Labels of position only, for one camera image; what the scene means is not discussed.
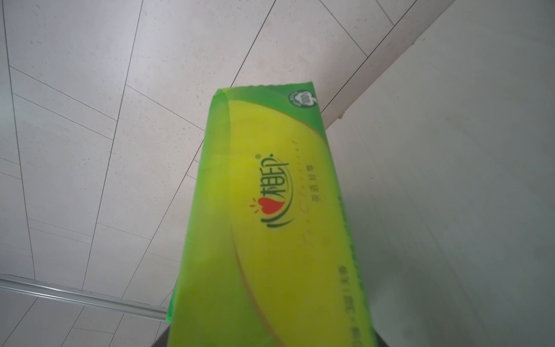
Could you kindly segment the green tissue pack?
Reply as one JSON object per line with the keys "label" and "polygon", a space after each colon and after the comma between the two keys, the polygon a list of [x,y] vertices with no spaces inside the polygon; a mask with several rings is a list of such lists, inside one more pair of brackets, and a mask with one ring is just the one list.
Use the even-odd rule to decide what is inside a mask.
{"label": "green tissue pack", "polygon": [[210,104],[170,346],[375,346],[315,87]]}

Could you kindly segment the white two-tier shelf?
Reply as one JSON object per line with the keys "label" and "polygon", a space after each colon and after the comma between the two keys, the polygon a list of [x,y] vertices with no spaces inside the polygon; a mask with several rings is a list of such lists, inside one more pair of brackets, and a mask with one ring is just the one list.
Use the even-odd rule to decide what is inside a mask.
{"label": "white two-tier shelf", "polygon": [[416,1],[340,94],[380,341],[553,346],[553,1]]}

